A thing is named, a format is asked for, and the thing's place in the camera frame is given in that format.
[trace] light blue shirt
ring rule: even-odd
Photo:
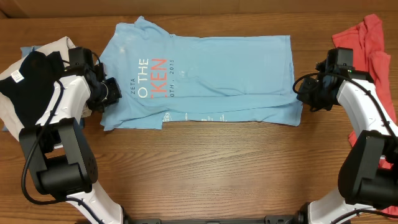
[[[138,18],[118,24],[101,61],[122,91],[101,124],[161,129],[167,121],[297,126],[290,36],[180,37]]]

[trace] wooden table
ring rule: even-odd
[[[172,34],[185,36],[291,35],[295,76],[333,48],[331,35],[363,20],[364,13],[147,16]],[[398,14],[380,12],[386,52],[392,55],[391,92],[398,105]],[[19,47],[44,45],[69,36],[101,53],[119,22],[132,17],[0,20],[0,70],[21,57]],[[267,123],[166,123],[161,131],[117,129],[109,133],[101,115],[86,120],[84,133],[110,197],[133,218],[163,220],[263,217],[294,213],[337,185],[350,151],[352,127],[342,107],[310,113],[299,127]],[[84,219],[67,203],[38,206],[21,194],[22,150],[0,133],[0,223],[73,223]],[[28,190],[35,197],[30,177]],[[363,216],[354,223],[384,223]]]

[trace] beige cloth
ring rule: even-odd
[[[59,51],[61,53],[62,59],[69,61],[68,49],[72,48],[75,48],[75,45],[70,40],[70,38],[63,37],[60,40],[44,45],[36,51],[42,52],[45,55],[51,54],[54,51]],[[0,74],[0,80],[10,77],[12,72],[18,70],[21,67],[24,59],[25,57],[20,59],[16,63],[13,63],[9,68],[2,72],[2,74]],[[85,105],[82,116],[89,116],[90,114],[91,111]],[[19,132],[22,128],[24,128],[24,125],[21,123],[18,116],[16,115],[14,105],[12,104],[11,100],[8,97],[4,96],[2,93],[0,93],[0,118],[3,120],[4,124],[6,125],[12,136],[19,141]]]

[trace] black fabric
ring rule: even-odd
[[[60,79],[64,69],[60,52],[45,56],[33,51],[19,69],[23,80],[16,83],[8,77],[0,81],[0,92],[10,98],[26,128],[34,126],[43,116],[54,93],[54,82]]]

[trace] clothing tag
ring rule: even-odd
[[[19,70],[15,70],[14,72],[11,73],[11,77],[12,79],[14,79],[14,81],[16,83],[19,83],[20,81],[22,81],[24,79],[24,77],[22,76],[22,74],[19,72]]]

